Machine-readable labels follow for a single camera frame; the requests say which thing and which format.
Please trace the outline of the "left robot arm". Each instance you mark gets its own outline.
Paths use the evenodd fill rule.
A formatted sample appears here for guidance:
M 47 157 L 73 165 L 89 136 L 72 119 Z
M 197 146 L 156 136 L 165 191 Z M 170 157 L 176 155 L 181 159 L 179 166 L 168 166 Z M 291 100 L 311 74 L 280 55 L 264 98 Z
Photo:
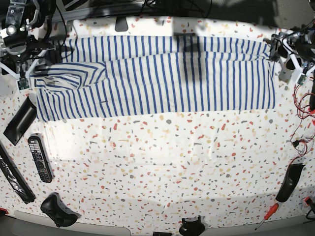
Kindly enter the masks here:
M 315 74 L 314 21 L 292 32 L 273 34 L 265 42 L 271 46 L 269 60 L 281 65 L 281 81 L 303 85 Z

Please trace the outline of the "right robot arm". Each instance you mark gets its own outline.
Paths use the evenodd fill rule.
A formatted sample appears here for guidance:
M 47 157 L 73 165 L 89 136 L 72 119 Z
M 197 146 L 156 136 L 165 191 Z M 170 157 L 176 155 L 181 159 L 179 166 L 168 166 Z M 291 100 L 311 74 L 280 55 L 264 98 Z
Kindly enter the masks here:
M 64 42 L 51 39 L 52 18 L 60 12 L 54 0 L 11 0 L 1 20 L 0 73 L 9 74 L 18 90 L 31 87 L 31 74 L 38 65 L 49 65 L 47 54 L 56 53 L 53 62 L 62 60 Z

